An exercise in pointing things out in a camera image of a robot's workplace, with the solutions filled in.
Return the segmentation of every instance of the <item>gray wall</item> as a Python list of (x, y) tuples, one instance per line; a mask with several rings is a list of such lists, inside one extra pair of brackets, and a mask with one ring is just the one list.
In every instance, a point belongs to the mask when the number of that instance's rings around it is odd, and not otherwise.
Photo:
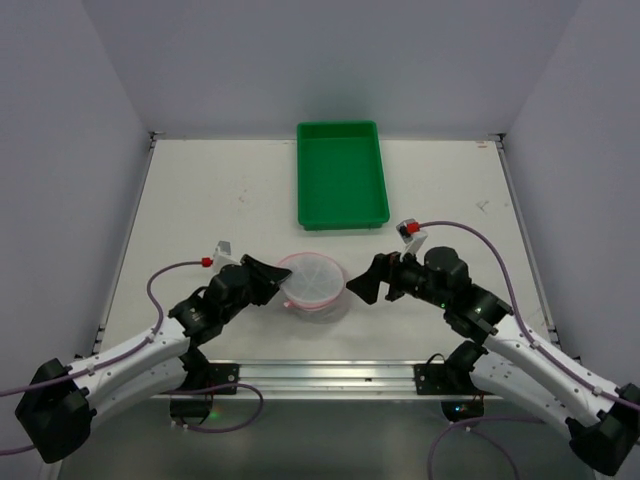
[[(79, 1), (0, 6), (0, 389), (87, 352), (146, 170), (147, 134)], [(26, 445), (0, 401), (0, 449)], [(0, 478), (34, 478), (30, 452)]]
[(287, 135), (505, 132), (579, 0), (85, 0), (146, 125)]
[(640, 384), (638, 19), (635, 0), (585, 1), (506, 143), (563, 345), (621, 384)]

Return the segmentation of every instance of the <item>cable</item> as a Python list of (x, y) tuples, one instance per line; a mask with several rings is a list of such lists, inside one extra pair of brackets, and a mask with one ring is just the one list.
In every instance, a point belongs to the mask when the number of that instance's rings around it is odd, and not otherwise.
[(251, 390), (253, 393), (258, 395), (258, 399), (260, 400), (260, 402), (258, 403), (258, 408), (256, 408), (256, 411), (253, 412), (253, 414), (247, 420), (237, 425), (234, 425), (232, 427), (225, 427), (225, 428), (205, 428), (197, 425), (187, 425), (183, 421), (181, 421), (181, 423), (178, 423), (178, 425), (186, 427), (188, 430), (192, 430), (198, 433), (229, 433), (229, 432), (235, 432), (237, 430), (240, 430), (244, 427), (251, 425), (262, 412), (262, 408), (264, 407), (264, 397), (262, 396), (262, 392), (260, 392), (260, 390), (258, 390), (253, 385), (247, 385), (246, 383), (224, 383), (222, 385), (216, 385), (215, 387), (202, 388), (200, 390), (170, 390), (165, 393), (169, 395), (203, 395), (211, 392), (217, 392), (218, 390), (223, 390), (229, 387), (246, 388), (247, 390)]
[[(162, 321), (164, 320), (164, 312), (162, 311), (162, 306), (160, 305), (160, 302), (158, 302), (158, 300), (156, 299), (156, 297), (153, 295), (153, 293), (151, 292), (151, 285), (153, 284), (153, 281), (158, 278), (160, 275), (162, 275), (165, 272), (168, 272), (169, 270), (173, 270), (174, 268), (178, 268), (178, 267), (184, 267), (187, 265), (201, 265), (201, 261), (191, 261), (191, 262), (180, 262), (180, 263), (174, 263), (172, 265), (169, 265), (167, 267), (164, 267), (160, 270), (158, 270), (156, 273), (154, 273), (153, 275), (151, 275), (151, 277), (149, 278), (149, 280), (147, 281), (147, 295), (149, 296), (149, 300), (151, 300), (151, 303), (153, 303), (153, 305), (156, 307), (156, 310), (158, 311), (158, 320), (156, 321), (156, 324), (153, 326), (152, 328), (152, 333), (155, 335), (158, 333), (158, 331), (160, 330), (160, 327), (162, 327)], [(131, 355), (139, 352), (140, 350), (142, 350), (142, 348), (145, 347), (145, 345), (147, 345), (148, 343), (151, 343), (152, 340), (149, 340), (148, 338), (145, 338), (144, 340), (142, 340), (138, 345), (136, 345), (135, 347), (131, 348), (130, 350), (116, 356), (113, 357), (109, 360), (105, 360), (104, 362), (98, 363), (95, 365), (94, 370), (100, 370), (102, 368), (106, 368), (106, 367), (110, 367), (111, 365), (118, 363), (120, 360), (124, 360), (125, 358), (130, 357)], [(40, 383), (34, 383), (32, 385), (26, 385), (24, 387), (16, 387), (16, 388), (10, 388), (8, 390), (4, 390), (4, 391), (0, 391), (0, 398), (2, 397), (9, 397), (11, 395), (17, 395), (19, 393), (25, 393), (25, 392), (31, 392), (33, 390), (39, 390), (41, 388), (46, 388), (46, 387), (50, 387), (52, 385), (57, 385), (59, 383), (64, 383), (64, 382), (68, 382), (69, 380), (74, 380), (78, 377), (81, 377), (83, 375), (86, 375), (89, 373), (89, 369), (84, 369), (84, 370), (79, 370), (77, 372), (71, 373), (69, 375), (66, 375), (64, 377), (60, 377), (60, 378), (54, 378), (53, 380), (47, 380), (45, 382), (40, 382)]]
[(513, 458), (511, 458), (511, 455), (509, 455), (509, 452), (507, 452), (502, 445), (500, 445), (498, 442), (496, 442), (493, 438), (488, 436), (486, 433), (478, 432), (477, 430), (469, 430), (469, 433), (473, 433), (474, 435), (485, 439), (487, 442), (493, 445), (496, 448), (496, 450), (502, 453), (504, 458), (506, 458), (507, 461), (509, 462), (509, 465), (511, 465), (511, 469), (513, 470), (513, 476), (515, 477), (516, 480), (520, 480), (520, 472), (518, 471), (516, 462), (513, 461)]
[(18, 453), (29, 452), (36, 447), (27, 445), (26, 447), (10, 448), (9, 450), (0, 450), (0, 457), (8, 457), (9, 455), (17, 455)]
[[(535, 423), (535, 424), (544, 423), (542, 420), (538, 418), (525, 416), (525, 415), (519, 415), (519, 416), (518, 415), (495, 415), (491, 417), (470, 418), (468, 420), (461, 420), (457, 423), (451, 424), (447, 428), (445, 428), (440, 433), (440, 435), (438, 435), (438, 437), (433, 441), (433, 443), (431, 444), (431, 447), (429, 448), (429, 455), (427, 457), (427, 476), (429, 480), (435, 479), (433, 474), (433, 459), (435, 457), (436, 448), (438, 448), (438, 444), (442, 441), (442, 439), (457, 428), (471, 427), (478, 422), (521, 422), (521, 423)], [(509, 461), (509, 464), (513, 468), (516, 479), (520, 478), (520, 474), (516, 468), (516, 465), (513, 459), (503, 447), (501, 447), (495, 440), (487, 437), (486, 435), (481, 434), (480, 432), (473, 432), (473, 433), (489, 441), (489, 443), (491, 443), (494, 447), (500, 450), (505, 455), (505, 457)]]
[[(447, 227), (460, 228), (462, 230), (466, 230), (467, 232), (472, 233), (473, 235), (478, 237), (480, 240), (482, 240), (482, 242), (487, 247), (489, 247), (489, 250), (491, 250), (491, 252), (493, 253), (494, 257), (498, 261), (498, 264), (500, 265), (500, 270), (502, 271), (502, 275), (504, 277), (504, 281), (505, 281), (505, 283), (507, 285), (507, 290), (509, 292), (509, 299), (511, 300), (511, 306), (513, 308), (513, 314), (515, 316), (515, 319), (516, 319), (516, 322), (518, 324), (518, 327), (520, 328), (520, 331), (522, 332), (524, 337), (527, 339), (527, 341), (529, 343), (534, 343), (535, 339), (529, 333), (529, 330), (527, 329), (527, 326), (526, 326), (524, 320), (522, 319), (522, 314), (520, 313), (520, 308), (518, 307), (518, 302), (516, 301), (516, 294), (515, 294), (515, 291), (514, 291), (514, 288), (513, 288), (513, 284), (511, 282), (511, 277), (509, 276), (509, 272), (507, 271), (507, 266), (504, 263), (504, 260), (502, 259), (502, 256), (500, 255), (500, 253), (498, 252), (496, 247), (489, 241), (489, 239), (487, 237), (485, 237), (482, 233), (480, 233), (479, 231), (474, 229), (474, 228), (471, 228), (471, 227), (469, 227), (467, 225), (464, 225), (462, 223), (450, 222), (450, 221), (447, 221), (447, 220), (437, 220), (437, 221), (434, 221), (434, 222), (421, 223), (419, 226), (420, 226), (420, 228), (435, 227), (435, 226), (447, 226)], [(589, 389), (591, 391), (593, 391), (596, 388), (595, 385), (592, 385), (591, 383), (587, 382), (582, 377), (580, 377), (580, 375), (574, 373), (573, 370), (571, 370), (570, 368), (568, 368), (565, 365), (563, 365), (562, 362), (560, 362), (557, 358), (555, 358), (553, 356), (553, 354), (551, 354), (548, 350), (546, 350), (542, 346), (539, 346), (537, 348), (537, 351), (539, 351), (542, 354), (543, 357), (545, 357), (547, 360), (549, 360), (549, 362), (551, 362), (553, 365), (555, 365), (559, 370), (564, 372), (566, 375), (568, 375), (575, 382), (579, 383), (580, 385), (582, 385), (583, 387), (585, 387), (585, 388), (587, 388), (587, 389)], [(632, 410), (640, 412), (640, 405), (636, 405), (635, 403), (629, 402), (628, 400), (624, 400), (624, 399), (622, 399), (620, 397), (617, 397), (616, 395), (613, 395), (613, 394), (611, 394), (609, 392), (604, 392), (603, 391), (603, 392), (600, 393), (600, 395), (602, 397), (606, 398), (607, 400), (619, 403), (621, 405), (624, 405), (625, 407), (628, 407), (628, 408), (630, 408)]]

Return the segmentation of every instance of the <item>clear plastic lid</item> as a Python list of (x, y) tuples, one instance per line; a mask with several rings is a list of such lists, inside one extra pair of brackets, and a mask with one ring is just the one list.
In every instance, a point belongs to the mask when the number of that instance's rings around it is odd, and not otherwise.
[(293, 272), (280, 289), (293, 305), (303, 310), (325, 308), (344, 290), (345, 280), (340, 265), (319, 253), (289, 255), (278, 266)]

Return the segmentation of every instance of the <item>white table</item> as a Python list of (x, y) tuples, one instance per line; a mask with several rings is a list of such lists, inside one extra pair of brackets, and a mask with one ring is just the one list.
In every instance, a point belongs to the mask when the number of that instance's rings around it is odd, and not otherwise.
[[(542, 307), (501, 167), (492, 142), (381, 141), (391, 220), (370, 231), (306, 232), (297, 224), (296, 143), (291, 140), (160, 140), (156, 146), (102, 349), (155, 321), (145, 295), (161, 267), (210, 256), (218, 240), (275, 264), (294, 252), (315, 251), (350, 276), (364, 272), (376, 253), (403, 244), (401, 220), (455, 220), (485, 233), (510, 269), (525, 319), (547, 337)], [(489, 250), (475, 237), (448, 227), (429, 231), (423, 247), (454, 247), (476, 283), (508, 300)], [(185, 267), (157, 280), (168, 310), (200, 285), (210, 270)], [(368, 306), (352, 297), (348, 314), (330, 324), (301, 320), (272, 302), (249, 307), (221, 336), (201, 347), (210, 359), (415, 360), (450, 353), (463, 339), (442, 312), (412, 298)]]

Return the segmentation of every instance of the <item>pink rim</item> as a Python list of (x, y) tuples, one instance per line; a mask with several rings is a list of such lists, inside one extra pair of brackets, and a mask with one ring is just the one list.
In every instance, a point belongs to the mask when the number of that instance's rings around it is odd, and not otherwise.
[(322, 257), (328, 261), (330, 261), (331, 263), (333, 263), (336, 267), (338, 267), (338, 269), (340, 270), (340, 273), (342, 273), (342, 288), (340, 289), (340, 291), (338, 291), (338, 293), (336, 293), (333, 297), (331, 297), (329, 300), (325, 301), (325, 302), (321, 302), (321, 303), (313, 303), (313, 304), (301, 304), (299, 302), (294, 302), (293, 300), (291, 300), (287, 294), (285, 293), (285, 296), (289, 299), (289, 302), (291, 303), (291, 305), (293, 305), (294, 307), (298, 307), (302, 310), (307, 310), (309, 312), (313, 312), (316, 310), (322, 310), (325, 307), (328, 307), (329, 305), (331, 305), (336, 298), (338, 298), (340, 296), (340, 294), (344, 291), (344, 287), (346, 285), (346, 282), (344, 280), (344, 271), (342, 270), (342, 267), (340, 265), (338, 265), (338, 262), (336, 262), (333, 258), (331, 257), (327, 257), (326, 255), (323, 255), (321, 253), (316, 253), (316, 252), (299, 252), (299, 253), (292, 253), (291, 255), (288, 255), (286, 257), (284, 257), (282, 260), (280, 260), (278, 262), (278, 267), (281, 267), (282, 264), (284, 262), (286, 262), (287, 260), (291, 260), (292, 258), (295, 257), (299, 257), (300, 255), (315, 255), (317, 257)]

